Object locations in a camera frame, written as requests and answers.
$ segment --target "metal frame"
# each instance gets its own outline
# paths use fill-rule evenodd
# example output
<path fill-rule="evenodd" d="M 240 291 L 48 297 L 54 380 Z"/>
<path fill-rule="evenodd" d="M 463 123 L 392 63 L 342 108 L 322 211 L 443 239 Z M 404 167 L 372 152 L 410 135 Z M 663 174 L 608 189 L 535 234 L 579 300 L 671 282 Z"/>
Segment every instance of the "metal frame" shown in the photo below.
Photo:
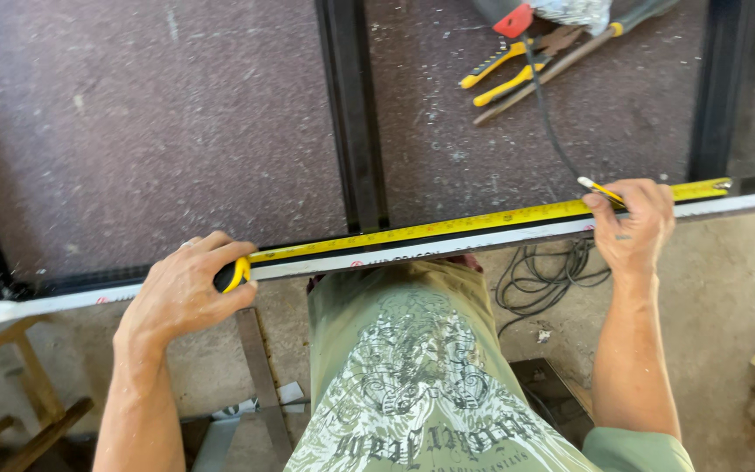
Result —
<path fill-rule="evenodd" d="M 328 102 L 350 233 L 389 228 L 362 1 L 316 0 Z"/>
<path fill-rule="evenodd" d="M 755 0 L 710 0 L 688 181 L 727 175 L 734 129 L 755 90 Z"/>
<path fill-rule="evenodd" d="M 346 218 L 352 233 L 388 227 L 378 123 L 362 0 L 316 0 L 326 63 L 331 116 L 340 161 Z M 689 179 L 727 174 L 733 129 L 748 109 L 755 87 L 755 2 L 710 0 L 704 69 L 689 156 Z M 755 179 L 744 179 L 733 197 L 685 202 L 676 206 L 680 219 L 700 219 L 755 210 Z M 342 271 L 351 266 L 414 260 L 503 245 L 566 239 L 592 224 L 574 217 L 529 225 L 416 239 L 380 248 L 322 253 L 256 264 L 259 280 Z M 14 281 L 0 249 L 0 321 L 101 302 L 132 298 L 148 267 L 79 274 L 31 287 Z"/>

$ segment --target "power cord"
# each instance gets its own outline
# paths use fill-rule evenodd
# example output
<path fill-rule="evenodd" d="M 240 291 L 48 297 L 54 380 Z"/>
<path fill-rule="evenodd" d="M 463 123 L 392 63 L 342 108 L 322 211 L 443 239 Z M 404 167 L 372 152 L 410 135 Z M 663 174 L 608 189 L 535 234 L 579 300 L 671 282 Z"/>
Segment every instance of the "power cord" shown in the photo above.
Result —
<path fill-rule="evenodd" d="M 611 270 L 605 268 L 602 271 L 582 275 L 590 260 L 590 252 L 596 246 L 593 238 L 580 239 L 571 242 L 569 250 L 558 253 L 538 253 L 538 246 L 523 246 L 515 251 L 506 271 L 497 282 L 494 299 L 498 306 L 509 310 L 517 318 L 504 324 L 498 331 L 498 338 L 507 327 L 527 317 L 545 312 L 564 298 L 572 285 L 580 287 L 593 287 L 599 285 L 611 276 Z M 564 259 L 561 268 L 555 275 L 546 276 L 540 273 L 535 262 L 540 258 Z M 530 276 L 518 276 L 518 268 L 525 265 Z M 585 282 L 598 278 L 598 281 Z M 523 305 L 512 305 L 507 301 L 509 291 L 512 289 L 526 294 L 539 294 L 531 302 Z"/>
<path fill-rule="evenodd" d="M 523 41 L 525 45 L 531 44 L 530 38 L 525 31 L 520 34 L 520 40 Z M 535 95 L 538 97 L 538 108 L 540 108 L 541 118 L 544 122 L 544 131 L 546 132 L 546 137 L 550 140 L 552 147 L 555 148 L 555 152 L 558 153 L 561 161 L 564 162 L 564 165 L 567 166 L 567 169 L 570 170 L 570 173 L 573 175 L 573 177 L 578 180 L 578 178 L 581 177 L 582 174 L 575 167 L 570 158 L 567 157 L 566 153 L 564 153 L 564 149 L 561 148 L 561 144 L 559 144 L 558 138 L 555 136 L 555 132 L 552 130 L 552 123 L 550 123 L 550 113 L 546 108 L 546 102 L 544 102 L 544 94 L 540 88 L 540 78 L 538 77 L 538 71 L 534 70 L 534 52 L 532 52 L 532 48 L 530 46 L 527 46 L 526 48 L 526 59 L 529 61 L 531 66 L 530 70 L 532 71 L 532 82 L 534 82 L 535 85 Z"/>

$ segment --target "pencil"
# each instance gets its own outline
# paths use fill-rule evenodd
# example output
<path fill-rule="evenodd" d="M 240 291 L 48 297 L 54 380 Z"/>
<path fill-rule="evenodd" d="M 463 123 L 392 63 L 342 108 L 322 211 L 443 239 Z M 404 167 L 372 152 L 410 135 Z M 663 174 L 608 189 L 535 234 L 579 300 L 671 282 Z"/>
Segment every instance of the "pencil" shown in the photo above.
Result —
<path fill-rule="evenodd" d="M 618 196 L 616 193 L 613 193 L 612 191 L 609 191 L 607 188 L 602 187 L 601 185 L 593 182 L 592 180 L 588 179 L 587 177 L 579 177 L 578 181 L 583 186 L 593 190 L 593 192 L 598 193 L 602 195 L 604 198 L 607 198 L 611 201 L 611 203 L 615 203 L 617 205 L 620 205 L 622 207 L 625 207 L 625 203 L 623 202 L 623 198 Z"/>

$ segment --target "man's right hand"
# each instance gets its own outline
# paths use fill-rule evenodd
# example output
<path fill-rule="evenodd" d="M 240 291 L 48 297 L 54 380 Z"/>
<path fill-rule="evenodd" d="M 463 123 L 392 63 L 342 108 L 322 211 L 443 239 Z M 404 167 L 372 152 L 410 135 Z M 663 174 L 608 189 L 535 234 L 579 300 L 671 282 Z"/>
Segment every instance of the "man's right hand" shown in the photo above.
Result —
<path fill-rule="evenodd" d="M 611 202 L 596 193 L 582 201 L 596 218 L 596 247 L 615 278 L 655 273 L 660 250 L 675 229 L 672 189 L 650 179 L 617 180 L 604 186 L 623 198 L 630 217 L 616 219 Z"/>

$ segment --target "wooden stool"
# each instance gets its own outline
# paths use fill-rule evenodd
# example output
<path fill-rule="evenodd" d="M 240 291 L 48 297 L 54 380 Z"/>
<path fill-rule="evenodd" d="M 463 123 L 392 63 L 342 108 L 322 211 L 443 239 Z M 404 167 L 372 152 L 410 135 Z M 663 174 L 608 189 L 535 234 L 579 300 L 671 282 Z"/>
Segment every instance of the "wooden stool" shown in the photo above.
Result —
<path fill-rule="evenodd" d="M 75 425 L 93 407 L 90 398 L 81 398 L 71 408 L 65 410 L 51 387 L 51 382 L 31 347 L 25 330 L 36 323 L 47 321 L 47 316 L 32 316 L 21 319 L 0 333 L 0 348 L 13 343 L 16 354 L 22 360 L 24 369 L 18 378 L 25 390 L 28 401 L 43 428 L 16 454 L 7 459 L 0 472 L 22 472 L 60 439 L 69 428 Z M 14 424 L 12 416 L 0 418 L 0 433 Z"/>

